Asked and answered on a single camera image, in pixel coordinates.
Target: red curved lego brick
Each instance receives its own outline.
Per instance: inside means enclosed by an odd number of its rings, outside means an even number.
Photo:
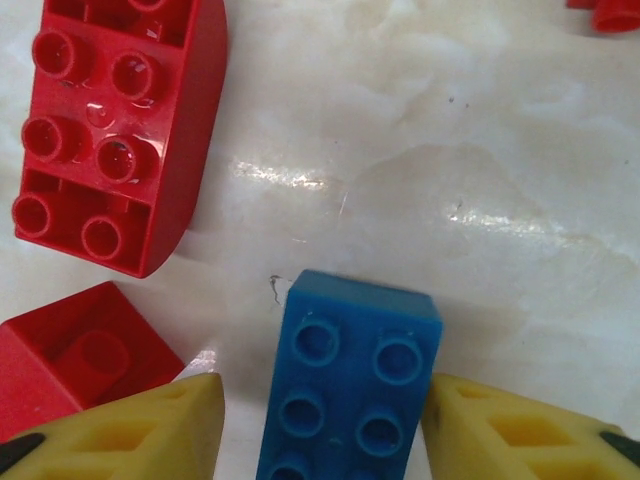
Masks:
[[[591,25],[601,33],[637,30],[640,28],[640,0],[599,0]]]
[[[227,48],[223,0],[46,0],[16,236],[159,268],[195,209]]]

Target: red toy piece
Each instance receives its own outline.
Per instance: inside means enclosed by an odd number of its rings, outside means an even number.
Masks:
[[[223,0],[46,0],[16,236],[136,277],[195,209],[227,63]]]
[[[640,28],[640,0],[567,0],[567,7],[593,10],[591,25],[600,33]]]
[[[0,443],[184,368],[112,282],[0,325],[0,365]]]

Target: table surface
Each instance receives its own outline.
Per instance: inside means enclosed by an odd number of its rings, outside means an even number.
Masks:
[[[0,318],[116,280],[222,373],[221,480],[255,474],[276,300],[304,268],[428,292],[437,371],[640,436],[640,36],[563,3],[228,0],[198,208],[136,280],[13,237],[41,2],[3,0]]]

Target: lego duplo brick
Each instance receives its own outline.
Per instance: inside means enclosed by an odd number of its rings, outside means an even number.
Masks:
[[[195,209],[227,63],[223,0],[46,0],[16,235],[145,277]]]
[[[257,480],[401,480],[441,333],[427,295],[303,272],[287,298]]]
[[[625,33],[640,28],[638,0],[567,0],[567,7],[593,10],[591,26],[599,33]]]
[[[4,322],[0,365],[0,441],[184,368],[112,282]]]

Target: black tip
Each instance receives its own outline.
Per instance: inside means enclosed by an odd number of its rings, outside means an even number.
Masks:
[[[7,443],[0,443],[0,475],[38,448],[44,440],[43,434],[30,433]]]
[[[600,432],[600,437],[640,468],[640,442],[613,432]]]

